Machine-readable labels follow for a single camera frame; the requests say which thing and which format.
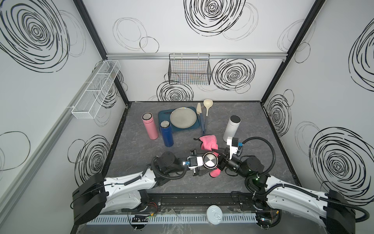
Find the gold thermos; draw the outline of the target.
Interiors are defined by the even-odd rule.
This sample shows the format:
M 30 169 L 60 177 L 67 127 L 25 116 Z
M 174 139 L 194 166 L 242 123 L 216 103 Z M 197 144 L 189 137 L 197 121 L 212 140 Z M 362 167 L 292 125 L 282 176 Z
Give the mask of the gold thermos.
M 218 157 L 213 152 L 208 152 L 203 155 L 203 166 L 207 169 L 214 169 L 218 165 Z

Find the pink microfiber cloth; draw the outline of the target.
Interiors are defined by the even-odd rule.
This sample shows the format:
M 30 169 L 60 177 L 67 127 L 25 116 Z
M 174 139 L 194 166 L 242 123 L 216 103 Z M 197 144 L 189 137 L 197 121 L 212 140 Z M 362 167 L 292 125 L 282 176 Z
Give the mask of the pink microfiber cloth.
M 213 150 L 218 150 L 217 138 L 215 135 L 205 135 L 199 138 L 194 138 L 194 140 L 199 141 L 201 143 L 201 149 L 205 151 L 212 152 L 216 157 L 219 156 L 218 153 L 214 152 Z M 220 175 L 221 170 L 215 169 L 209 173 L 212 178 L 216 178 Z

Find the blue thermos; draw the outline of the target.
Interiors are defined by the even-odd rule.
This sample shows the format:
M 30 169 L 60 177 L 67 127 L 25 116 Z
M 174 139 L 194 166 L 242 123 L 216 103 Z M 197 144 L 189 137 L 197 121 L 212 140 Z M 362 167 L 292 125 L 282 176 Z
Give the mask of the blue thermos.
M 174 144 L 172 136 L 172 127 L 169 121 L 160 122 L 160 132 L 166 147 L 171 147 Z

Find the pink thermos steel lid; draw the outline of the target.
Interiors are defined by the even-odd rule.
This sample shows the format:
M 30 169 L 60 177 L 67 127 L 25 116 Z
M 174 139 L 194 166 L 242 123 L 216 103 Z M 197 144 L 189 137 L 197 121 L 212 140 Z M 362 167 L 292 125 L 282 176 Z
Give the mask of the pink thermos steel lid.
M 142 115 L 142 121 L 151 140 L 158 138 L 158 130 L 153 118 L 152 113 L 144 113 Z

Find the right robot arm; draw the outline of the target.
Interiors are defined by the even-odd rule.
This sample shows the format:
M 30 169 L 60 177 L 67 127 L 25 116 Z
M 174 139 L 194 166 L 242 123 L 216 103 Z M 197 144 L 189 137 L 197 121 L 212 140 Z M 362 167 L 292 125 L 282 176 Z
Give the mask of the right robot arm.
M 217 169 L 229 169 L 244 178 L 244 185 L 252 195 L 255 209 L 287 211 L 319 224 L 330 234 L 353 234 L 357 223 L 369 219 L 368 211 L 349 204 L 336 191 L 324 193 L 307 190 L 270 175 L 276 162 L 274 147 L 268 140 L 258 136 L 244 142 L 251 140 L 260 140 L 269 147 L 272 161 L 267 169 L 255 156 L 247 156 L 246 161 L 236 159 L 234 156 L 240 145 L 236 138 L 228 138 L 227 148 L 220 148 L 216 136 L 210 136 L 208 142 L 201 146 L 218 157 Z

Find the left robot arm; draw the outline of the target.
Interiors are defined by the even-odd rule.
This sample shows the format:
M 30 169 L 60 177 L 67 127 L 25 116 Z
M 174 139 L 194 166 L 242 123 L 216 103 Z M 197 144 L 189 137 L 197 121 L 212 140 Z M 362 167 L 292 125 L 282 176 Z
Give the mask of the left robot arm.
M 170 180 L 181 179 L 188 171 L 201 176 L 207 170 L 201 155 L 177 158 L 167 151 L 155 156 L 139 173 L 120 177 L 95 174 L 72 194 L 74 224 L 87 223 L 108 211 L 143 208 L 148 203 L 145 195 L 147 190 L 160 187 Z

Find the white thermos black lid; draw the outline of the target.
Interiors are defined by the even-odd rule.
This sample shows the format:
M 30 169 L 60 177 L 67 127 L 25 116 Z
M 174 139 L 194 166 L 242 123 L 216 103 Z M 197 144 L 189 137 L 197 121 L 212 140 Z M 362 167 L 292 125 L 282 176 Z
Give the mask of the white thermos black lid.
M 229 137 L 234 137 L 237 129 L 239 128 L 241 123 L 241 118 L 237 115 L 232 115 L 229 118 L 225 133 L 223 135 L 224 142 L 227 142 Z

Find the grey round plate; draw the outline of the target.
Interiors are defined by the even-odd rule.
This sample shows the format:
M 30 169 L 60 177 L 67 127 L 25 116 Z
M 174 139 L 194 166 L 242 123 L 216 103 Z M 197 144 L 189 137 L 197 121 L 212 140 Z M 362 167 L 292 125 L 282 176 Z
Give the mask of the grey round plate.
M 177 128 L 187 129 L 196 123 L 197 116 L 192 109 L 188 107 L 181 107 L 171 112 L 170 121 L 172 125 Z

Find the white round cap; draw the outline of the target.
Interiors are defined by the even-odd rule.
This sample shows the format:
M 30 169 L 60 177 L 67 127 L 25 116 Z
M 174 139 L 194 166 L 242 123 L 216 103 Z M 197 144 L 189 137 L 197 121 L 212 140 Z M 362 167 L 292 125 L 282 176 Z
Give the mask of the white round cap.
M 217 205 L 211 205 L 206 211 L 206 218 L 212 225 L 219 225 L 223 221 L 223 212 Z

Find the teal plastic tray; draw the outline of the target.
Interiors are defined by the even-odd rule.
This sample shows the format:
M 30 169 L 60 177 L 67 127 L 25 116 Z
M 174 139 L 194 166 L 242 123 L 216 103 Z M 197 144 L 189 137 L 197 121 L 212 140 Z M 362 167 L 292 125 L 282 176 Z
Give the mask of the teal plastic tray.
M 196 109 L 194 107 L 188 107 L 190 109 L 192 109 L 195 113 L 196 113 Z M 159 121 L 159 124 L 160 122 L 162 121 L 169 121 L 170 124 L 171 124 L 171 127 L 172 127 L 172 131 L 173 132 L 180 132 L 180 131 L 185 131 L 185 130 L 192 130 L 192 129 L 200 129 L 201 126 L 200 126 L 200 121 L 198 119 L 198 116 L 197 116 L 197 121 L 196 123 L 190 127 L 190 128 L 187 128 L 187 129 L 180 129 L 180 128 L 177 128 L 175 126 L 172 125 L 171 121 L 170 121 L 170 114 L 171 112 L 175 110 L 175 109 L 171 109 L 171 110 L 164 110 L 164 111 L 161 111 L 158 113 L 158 121 Z

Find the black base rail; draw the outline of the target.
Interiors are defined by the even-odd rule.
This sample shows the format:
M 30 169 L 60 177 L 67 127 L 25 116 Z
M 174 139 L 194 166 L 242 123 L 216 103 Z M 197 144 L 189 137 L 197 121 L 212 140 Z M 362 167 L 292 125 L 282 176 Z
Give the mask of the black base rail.
M 155 194 L 143 191 L 141 195 L 141 207 L 153 204 L 158 209 L 163 207 L 207 207 L 217 206 L 237 206 L 242 211 L 272 212 L 266 204 L 265 199 L 254 198 L 251 193 L 231 192 L 231 193 L 166 193 Z

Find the aluminium wall rail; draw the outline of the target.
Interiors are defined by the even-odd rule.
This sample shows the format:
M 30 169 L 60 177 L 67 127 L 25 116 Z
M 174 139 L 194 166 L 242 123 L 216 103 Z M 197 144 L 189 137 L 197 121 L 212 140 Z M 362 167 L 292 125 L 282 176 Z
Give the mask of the aluminium wall rail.
M 108 53 L 107 59 L 286 59 L 286 52 Z

